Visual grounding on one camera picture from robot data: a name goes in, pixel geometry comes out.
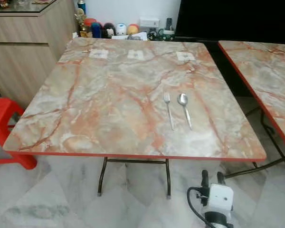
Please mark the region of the silver metal fork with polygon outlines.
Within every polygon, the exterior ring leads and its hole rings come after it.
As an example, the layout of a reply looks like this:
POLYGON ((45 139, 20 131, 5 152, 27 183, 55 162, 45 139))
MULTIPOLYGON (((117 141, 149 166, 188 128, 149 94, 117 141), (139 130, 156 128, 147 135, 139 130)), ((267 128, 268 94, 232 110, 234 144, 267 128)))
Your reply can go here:
POLYGON ((170 102, 171 102, 170 94, 169 93, 164 93, 163 94, 163 99, 164 99, 164 102, 166 104, 171 130, 174 131, 174 123, 173 123, 173 118, 172 118, 172 114, 171 114, 171 107, 170 107, 170 102))

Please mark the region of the silver metal spoon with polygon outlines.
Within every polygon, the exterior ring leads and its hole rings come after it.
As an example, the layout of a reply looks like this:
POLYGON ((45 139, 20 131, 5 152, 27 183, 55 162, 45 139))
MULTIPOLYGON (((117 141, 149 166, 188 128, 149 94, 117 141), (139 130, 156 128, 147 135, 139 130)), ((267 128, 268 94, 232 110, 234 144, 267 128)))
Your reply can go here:
POLYGON ((186 117, 186 120, 187 120, 187 123, 188 123, 188 126, 189 126, 190 130, 193 130, 192 122, 191 122, 191 119, 190 119, 190 113, 189 113, 188 107, 187 107, 188 96, 185 93, 181 93, 179 95, 178 102, 179 102, 179 104, 183 108, 183 111, 184 111, 184 114, 185 114, 185 117, 186 117))

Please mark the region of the red plastic stool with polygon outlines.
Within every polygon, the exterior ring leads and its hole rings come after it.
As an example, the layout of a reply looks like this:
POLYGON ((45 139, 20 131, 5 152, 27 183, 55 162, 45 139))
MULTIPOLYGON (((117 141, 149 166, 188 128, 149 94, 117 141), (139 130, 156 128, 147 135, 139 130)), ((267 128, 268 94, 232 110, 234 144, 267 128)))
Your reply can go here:
MULTIPOLYGON (((24 110, 9 98, 0 98, 0 146, 3 146, 10 134, 9 124, 14 114, 23 115, 24 110)), ((8 152, 11 158, 0 159, 0 164, 19 163, 24 169, 31 170, 36 167, 38 161, 32 155, 12 154, 8 152)))

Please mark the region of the white paper label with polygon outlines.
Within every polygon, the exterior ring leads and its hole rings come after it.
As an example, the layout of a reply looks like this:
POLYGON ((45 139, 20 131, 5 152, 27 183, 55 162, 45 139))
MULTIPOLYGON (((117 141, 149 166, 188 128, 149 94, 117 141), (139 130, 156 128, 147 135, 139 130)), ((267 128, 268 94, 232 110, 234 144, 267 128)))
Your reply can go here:
POLYGON ((144 51, 143 50, 129 50, 128 55, 127 55, 128 59, 137 59, 137 60, 145 60, 144 57, 144 51))
POLYGON ((176 52, 178 61, 195 61, 195 55, 190 52, 176 52))
POLYGON ((89 57, 90 58, 107 59, 108 54, 109 54, 108 50, 93 48, 90 50, 89 57))

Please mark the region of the dark green mug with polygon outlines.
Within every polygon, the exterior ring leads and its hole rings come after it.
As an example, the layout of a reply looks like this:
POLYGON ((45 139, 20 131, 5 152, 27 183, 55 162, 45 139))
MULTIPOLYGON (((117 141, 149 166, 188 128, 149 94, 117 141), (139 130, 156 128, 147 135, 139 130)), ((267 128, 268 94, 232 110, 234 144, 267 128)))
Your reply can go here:
POLYGON ((173 41, 175 37, 175 31, 160 29, 158 35, 159 41, 173 41))

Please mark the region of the light wooden cabinet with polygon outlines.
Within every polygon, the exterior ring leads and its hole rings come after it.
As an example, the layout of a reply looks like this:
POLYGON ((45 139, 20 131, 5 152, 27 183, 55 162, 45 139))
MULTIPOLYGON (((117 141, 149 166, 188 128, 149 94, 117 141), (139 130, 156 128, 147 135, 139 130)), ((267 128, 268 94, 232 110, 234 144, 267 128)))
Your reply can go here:
POLYGON ((0 9, 0 94, 26 108, 76 31, 74 0, 0 9))

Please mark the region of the white paper sheets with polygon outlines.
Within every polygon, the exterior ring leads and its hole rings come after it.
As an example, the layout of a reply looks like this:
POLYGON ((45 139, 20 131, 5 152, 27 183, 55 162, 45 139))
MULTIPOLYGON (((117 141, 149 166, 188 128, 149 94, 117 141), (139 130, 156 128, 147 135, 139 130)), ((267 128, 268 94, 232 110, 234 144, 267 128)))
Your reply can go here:
POLYGON ((134 33, 132 35, 114 35, 111 39, 149 41, 146 32, 134 33))

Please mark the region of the black television screen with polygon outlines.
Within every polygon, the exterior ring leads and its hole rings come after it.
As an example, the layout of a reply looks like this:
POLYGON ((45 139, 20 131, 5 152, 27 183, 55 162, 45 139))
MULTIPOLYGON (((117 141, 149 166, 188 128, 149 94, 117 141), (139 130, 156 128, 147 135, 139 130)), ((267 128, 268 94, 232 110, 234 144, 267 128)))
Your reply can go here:
POLYGON ((285 43, 285 0, 181 0, 176 36, 285 43))

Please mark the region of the orange round toy figure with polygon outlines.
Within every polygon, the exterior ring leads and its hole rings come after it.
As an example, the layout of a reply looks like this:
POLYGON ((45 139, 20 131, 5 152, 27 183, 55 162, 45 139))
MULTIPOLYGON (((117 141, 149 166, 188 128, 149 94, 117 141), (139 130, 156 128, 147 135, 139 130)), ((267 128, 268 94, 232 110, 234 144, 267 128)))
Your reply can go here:
POLYGON ((129 36, 135 35, 136 33, 140 33, 140 27, 138 26, 138 24, 130 24, 127 27, 126 33, 129 36))

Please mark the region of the white round toy figure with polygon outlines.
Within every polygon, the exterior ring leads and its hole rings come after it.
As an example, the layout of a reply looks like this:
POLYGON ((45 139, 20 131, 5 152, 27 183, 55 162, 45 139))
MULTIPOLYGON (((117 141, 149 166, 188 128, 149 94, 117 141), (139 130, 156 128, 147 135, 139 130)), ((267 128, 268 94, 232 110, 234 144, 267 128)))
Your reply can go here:
POLYGON ((125 36, 127 35, 127 26, 124 23, 119 23, 115 26, 115 35, 116 36, 125 36))

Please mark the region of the black round toy figure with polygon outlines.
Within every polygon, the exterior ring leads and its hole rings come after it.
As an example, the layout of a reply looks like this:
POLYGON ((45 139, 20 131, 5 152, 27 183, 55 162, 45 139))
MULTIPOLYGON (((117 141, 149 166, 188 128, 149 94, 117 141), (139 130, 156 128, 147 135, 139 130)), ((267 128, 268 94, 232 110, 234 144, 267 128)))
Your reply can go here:
POLYGON ((106 22, 103 25, 103 38, 112 38, 115 34, 115 26, 112 22, 106 22))

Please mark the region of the blue round container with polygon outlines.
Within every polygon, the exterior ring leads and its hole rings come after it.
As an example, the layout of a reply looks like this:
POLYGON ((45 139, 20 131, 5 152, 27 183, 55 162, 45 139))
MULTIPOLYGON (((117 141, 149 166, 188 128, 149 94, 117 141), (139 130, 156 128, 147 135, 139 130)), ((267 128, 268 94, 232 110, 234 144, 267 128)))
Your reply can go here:
POLYGON ((93 22, 90 26, 93 38, 103 37, 103 26, 99 22, 93 22))

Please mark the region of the red lidded jar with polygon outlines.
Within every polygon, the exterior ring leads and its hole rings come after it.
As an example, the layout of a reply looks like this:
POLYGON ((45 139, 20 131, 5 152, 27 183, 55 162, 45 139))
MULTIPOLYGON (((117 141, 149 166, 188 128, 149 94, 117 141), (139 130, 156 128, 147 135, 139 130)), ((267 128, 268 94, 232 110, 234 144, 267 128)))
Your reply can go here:
POLYGON ((86 18, 84 20, 84 26, 85 26, 85 29, 87 32, 87 37, 89 37, 89 38, 92 38, 94 35, 92 28, 91 28, 91 24, 93 24, 94 22, 96 22, 96 19, 94 19, 94 18, 86 18))

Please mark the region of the gold figurine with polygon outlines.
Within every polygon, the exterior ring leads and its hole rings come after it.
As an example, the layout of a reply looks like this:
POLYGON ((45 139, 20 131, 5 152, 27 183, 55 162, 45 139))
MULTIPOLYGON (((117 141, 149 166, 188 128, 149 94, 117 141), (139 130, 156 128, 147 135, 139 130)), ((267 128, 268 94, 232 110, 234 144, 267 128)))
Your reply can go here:
POLYGON ((77 8, 75 12, 75 18, 78 26, 78 35, 79 37, 88 37, 88 32, 86 30, 85 26, 85 19, 86 19, 86 14, 84 13, 84 10, 81 8, 77 8))

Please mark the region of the blue bottle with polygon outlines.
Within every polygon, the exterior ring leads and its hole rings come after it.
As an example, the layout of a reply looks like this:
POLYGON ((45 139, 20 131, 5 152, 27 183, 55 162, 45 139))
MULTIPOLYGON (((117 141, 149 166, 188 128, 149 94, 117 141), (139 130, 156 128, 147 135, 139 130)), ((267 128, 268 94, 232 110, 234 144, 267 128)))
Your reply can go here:
POLYGON ((87 12, 86 12, 86 0, 78 0, 77 7, 78 7, 78 9, 82 9, 84 14, 87 14, 87 12))

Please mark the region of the black metal table leg frame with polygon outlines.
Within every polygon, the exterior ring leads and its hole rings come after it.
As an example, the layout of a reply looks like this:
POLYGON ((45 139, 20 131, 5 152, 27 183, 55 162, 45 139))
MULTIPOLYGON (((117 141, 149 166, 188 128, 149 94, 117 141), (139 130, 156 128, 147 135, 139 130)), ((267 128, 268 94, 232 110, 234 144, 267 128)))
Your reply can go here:
POLYGON ((145 163, 145 164, 163 164, 165 165, 166 170, 166 182, 167 182, 167 199, 171 199, 171 172, 170 172, 170 163, 169 159, 164 159, 163 161, 153 161, 149 159, 110 159, 105 157, 103 160, 103 167, 99 175, 98 186, 97 186, 97 195, 103 195, 103 181, 105 177, 106 165, 110 162, 113 163, 145 163))
POLYGON ((261 171, 261 170, 271 168, 271 167, 277 165, 278 163, 285 163, 285 154, 282 152, 282 150, 281 150, 280 146, 277 144, 277 141, 275 140, 275 138, 273 138, 273 135, 276 134, 276 128, 270 127, 268 124, 266 124, 264 122, 265 113, 264 113, 264 111, 262 111, 260 106, 249 110, 248 112, 245 113, 245 116, 247 117, 256 111, 260 111, 260 119, 259 119, 260 124, 262 124, 262 127, 266 131, 266 134, 268 134, 268 136, 271 140, 271 143, 273 144, 275 149, 277 149, 278 153, 281 155, 281 159, 271 161, 270 163, 267 163, 266 165, 262 165, 260 167, 254 161, 253 165, 255 167, 253 169, 248 169, 248 170, 243 170, 243 171, 238 171, 236 173, 228 174, 227 176, 225 176, 225 179, 233 178, 233 177, 244 175, 244 174, 255 173, 257 171, 261 171))

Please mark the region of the white wall socket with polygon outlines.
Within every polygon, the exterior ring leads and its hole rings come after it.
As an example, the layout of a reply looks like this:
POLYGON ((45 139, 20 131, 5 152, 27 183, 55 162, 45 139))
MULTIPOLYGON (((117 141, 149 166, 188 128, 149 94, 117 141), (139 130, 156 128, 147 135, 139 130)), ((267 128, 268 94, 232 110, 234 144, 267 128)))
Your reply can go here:
POLYGON ((161 20, 156 17, 140 17, 138 26, 141 28, 160 28, 161 20))

